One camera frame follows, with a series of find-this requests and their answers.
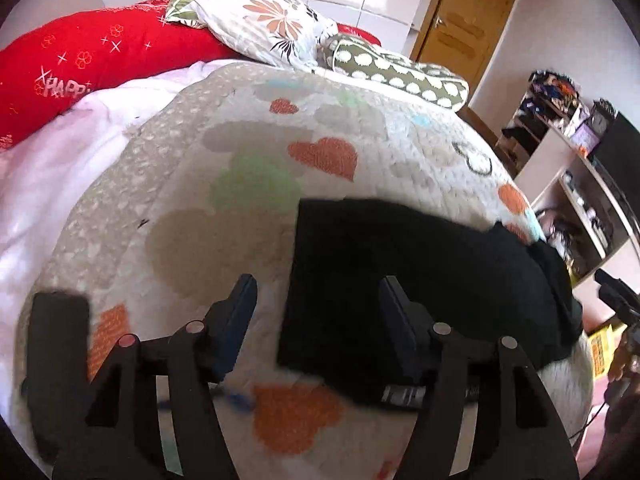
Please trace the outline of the wooden door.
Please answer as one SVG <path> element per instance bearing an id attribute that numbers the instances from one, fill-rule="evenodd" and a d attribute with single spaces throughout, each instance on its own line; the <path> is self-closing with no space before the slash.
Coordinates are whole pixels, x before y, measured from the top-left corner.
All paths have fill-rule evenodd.
<path id="1" fill-rule="evenodd" d="M 515 0 L 431 0 L 410 58 L 449 68 L 475 91 Z"/>

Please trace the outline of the green white bolster pillow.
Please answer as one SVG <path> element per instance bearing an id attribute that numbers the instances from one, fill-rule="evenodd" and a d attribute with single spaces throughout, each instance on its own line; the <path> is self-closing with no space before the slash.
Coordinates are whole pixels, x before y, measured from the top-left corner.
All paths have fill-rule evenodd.
<path id="1" fill-rule="evenodd" d="M 320 53 L 334 72 L 384 84 L 453 112 L 461 110 L 469 97 L 469 83 L 449 68 L 413 62 L 357 36 L 334 35 L 322 44 Z"/>

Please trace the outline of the black desk clock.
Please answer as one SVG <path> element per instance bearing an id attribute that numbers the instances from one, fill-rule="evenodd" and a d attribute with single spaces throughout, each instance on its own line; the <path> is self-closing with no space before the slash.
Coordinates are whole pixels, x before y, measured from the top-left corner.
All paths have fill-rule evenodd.
<path id="1" fill-rule="evenodd" d="M 589 129 L 599 138 L 611 127 L 616 117 L 616 109 L 608 100 L 600 99 L 593 103 L 588 117 Z"/>

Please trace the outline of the black television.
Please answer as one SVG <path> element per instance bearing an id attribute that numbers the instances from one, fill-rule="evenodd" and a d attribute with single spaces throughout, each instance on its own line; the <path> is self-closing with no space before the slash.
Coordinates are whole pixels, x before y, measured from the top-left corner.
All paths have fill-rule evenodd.
<path id="1" fill-rule="evenodd" d="M 634 215 L 639 217 L 640 134 L 622 113 L 617 113 L 591 158 L 613 179 Z"/>

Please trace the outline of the white floral pillow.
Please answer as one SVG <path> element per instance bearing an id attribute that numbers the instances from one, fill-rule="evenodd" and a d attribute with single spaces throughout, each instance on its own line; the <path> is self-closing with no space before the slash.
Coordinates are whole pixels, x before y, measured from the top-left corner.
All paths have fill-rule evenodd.
<path id="1" fill-rule="evenodd" d="M 309 72 L 337 22 L 304 0 L 170 0 L 167 23 L 206 29 L 251 60 Z"/>

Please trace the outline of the white shelf cabinet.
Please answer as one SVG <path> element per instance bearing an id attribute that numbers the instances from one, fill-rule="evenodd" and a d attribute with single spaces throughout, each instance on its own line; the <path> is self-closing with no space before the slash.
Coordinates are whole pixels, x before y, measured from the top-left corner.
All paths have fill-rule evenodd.
<path id="1" fill-rule="evenodd" d="M 577 226 L 578 266 L 573 292 L 582 304 L 588 333 L 614 315 L 599 299 L 597 270 L 639 290 L 636 218 L 605 172 L 580 154 L 565 136 L 549 131 L 515 178 L 534 211 L 553 209 Z"/>

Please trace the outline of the red long pillow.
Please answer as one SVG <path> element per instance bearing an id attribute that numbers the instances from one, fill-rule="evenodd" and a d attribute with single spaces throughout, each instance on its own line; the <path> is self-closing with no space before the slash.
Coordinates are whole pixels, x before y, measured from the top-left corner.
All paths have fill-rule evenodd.
<path id="1" fill-rule="evenodd" d="M 206 29 L 165 21 L 169 0 L 57 18 L 1 51 L 1 149 L 7 151 L 86 94 L 196 62 L 240 55 Z"/>

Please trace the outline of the white bed sheet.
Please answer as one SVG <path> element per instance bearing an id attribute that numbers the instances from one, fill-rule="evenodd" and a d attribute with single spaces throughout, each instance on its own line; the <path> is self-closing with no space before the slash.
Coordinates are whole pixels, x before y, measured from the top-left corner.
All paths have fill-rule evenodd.
<path id="1" fill-rule="evenodd" d="M 228 65 L 181 70 L 91 92 L 1 155 L 1 416 L 10 417 L 18 318 L 27 294 L 87 188 L 119 158 L 137 128 L 191 84 Z"/>

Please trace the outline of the yellow printed box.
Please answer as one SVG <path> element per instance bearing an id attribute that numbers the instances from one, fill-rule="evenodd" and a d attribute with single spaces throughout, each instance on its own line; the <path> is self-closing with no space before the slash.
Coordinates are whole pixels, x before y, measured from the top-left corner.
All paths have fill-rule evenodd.
<path id="1" fill-rule="evenodd" d="M 616 342 L 614 330 L 611 326 L 605 326 L 588 337 L 591 351 L 593 379 L 597 380 L 608 374 L 608 369 L 613 361 Z"/>

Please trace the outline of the shoe rack with shoes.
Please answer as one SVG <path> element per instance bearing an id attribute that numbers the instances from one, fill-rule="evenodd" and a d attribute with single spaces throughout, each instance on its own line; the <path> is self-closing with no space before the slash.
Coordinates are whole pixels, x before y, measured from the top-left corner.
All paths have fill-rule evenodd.
<path id="1" fill-rule="evenodd" d="M 517 170 L 524 167 L 548 132 L 571 136 L 586 117 L 578 84 L 570 76 L 536 70 L 496 144 Z"/>

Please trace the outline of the black pants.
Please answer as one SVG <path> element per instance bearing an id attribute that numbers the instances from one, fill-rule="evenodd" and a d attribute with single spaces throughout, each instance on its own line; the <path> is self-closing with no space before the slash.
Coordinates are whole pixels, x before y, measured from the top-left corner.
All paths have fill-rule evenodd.
<path id="1" fill-rule="evenodd" d="M 386 276 L 465 337 L 515 338 L 535 368 L 566 359 L 582 334 L 582 306 L 558 252 L 513 226 L 479 231 L 384 200 L 305 198 L 280 367 L 319 377 L 361 405 L 407 385 L 381 308 Z"/>

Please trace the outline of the heart patterned quilt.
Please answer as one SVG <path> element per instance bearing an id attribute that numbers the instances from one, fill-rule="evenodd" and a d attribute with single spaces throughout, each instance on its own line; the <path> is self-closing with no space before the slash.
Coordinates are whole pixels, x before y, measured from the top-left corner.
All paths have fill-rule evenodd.
<path id="1" fill-rule="evenodd" d="M 44 142 L 10 424 L 48 479 L 575 479 L 582 309 L 454 113 L 256 63 Z"/>

